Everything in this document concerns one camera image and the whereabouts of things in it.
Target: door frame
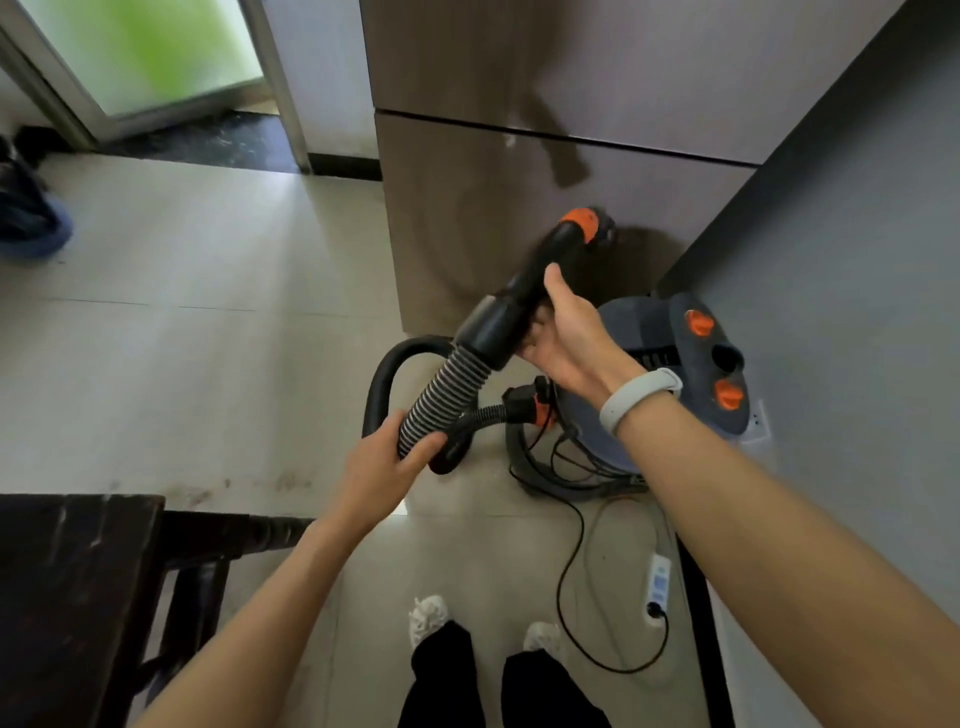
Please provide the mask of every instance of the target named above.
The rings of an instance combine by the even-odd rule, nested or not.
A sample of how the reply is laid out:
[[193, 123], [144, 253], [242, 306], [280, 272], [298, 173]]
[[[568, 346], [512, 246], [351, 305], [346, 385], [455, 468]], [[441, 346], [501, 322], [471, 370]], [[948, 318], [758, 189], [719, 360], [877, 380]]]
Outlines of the door frame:
[[300, 120], [283, 73], [264, 0], [237, 0], [263, 77], [129, 114], [107, 115], [54, 50], [17, 0], [0, 0], [0, 63], [80, 151], [98, 144], [215, 113], [276, 100], [280, 121], [301, 171], [310, 169]]

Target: doorway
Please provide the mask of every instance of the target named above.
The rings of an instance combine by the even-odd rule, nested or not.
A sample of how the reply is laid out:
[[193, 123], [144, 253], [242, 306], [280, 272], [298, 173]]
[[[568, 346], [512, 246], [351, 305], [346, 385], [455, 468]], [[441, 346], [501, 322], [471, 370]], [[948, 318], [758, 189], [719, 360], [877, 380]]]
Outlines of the doorway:
[[0, 0], [0, 30], [68, 109], [54, 123], [81, 127], [91, 146], [276, 104], [305, 169], [305, 140], [262, 2]]

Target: chair leg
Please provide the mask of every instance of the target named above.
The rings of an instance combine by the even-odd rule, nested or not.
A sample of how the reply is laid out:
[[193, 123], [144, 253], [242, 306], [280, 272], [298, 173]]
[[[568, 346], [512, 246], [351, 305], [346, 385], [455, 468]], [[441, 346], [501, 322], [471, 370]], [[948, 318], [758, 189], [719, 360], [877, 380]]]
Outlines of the chair leg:
[[[181, 569], [177, 574], [159, 655], [143, 666], [152, 665], [155, 671], [147, 694], [148, 705], [216, 633], [229, 569], [230, 562], [220, 560]], [[150, 678], [142, 675], [140, 679]]]
[[183, 569], [217, 559], [290, 548], [311, 522], [312, 519], [280, 516], [165, 511], [159, 554], [167, 569]]

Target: wristband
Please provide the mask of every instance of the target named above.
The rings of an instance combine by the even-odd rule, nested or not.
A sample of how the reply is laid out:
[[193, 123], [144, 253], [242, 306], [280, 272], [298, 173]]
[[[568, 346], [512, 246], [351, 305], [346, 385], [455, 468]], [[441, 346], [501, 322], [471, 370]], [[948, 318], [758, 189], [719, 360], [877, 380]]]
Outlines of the wristband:
[[642, 374], [628, 381], [604, 402], [600, 408], [600, 424], [613, 435], [624, 415], [641, 401], [664, 390], [669, 390], [675, 397], [679, 397], [683, 388], [683, 380], [672, 369], [660, 367], [653, 372]]

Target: shoe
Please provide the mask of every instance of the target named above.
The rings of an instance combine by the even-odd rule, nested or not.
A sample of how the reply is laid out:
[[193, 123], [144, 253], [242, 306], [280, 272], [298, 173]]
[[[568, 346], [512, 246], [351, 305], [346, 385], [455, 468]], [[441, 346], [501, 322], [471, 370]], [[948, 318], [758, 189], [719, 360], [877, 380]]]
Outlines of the shoe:
[[414, 611], [410, 613], [410, 644], [417, 645], [450, 621], [450, 612], [440, 595], [426, 599], [414, 599]]
[[566, 664], [564, 638], [558, 625], [535, 621], [527, 627], [526, 637], [523, 638], [523, 651], [534, 652], [538, 649], [544, 650], [561, 665]]

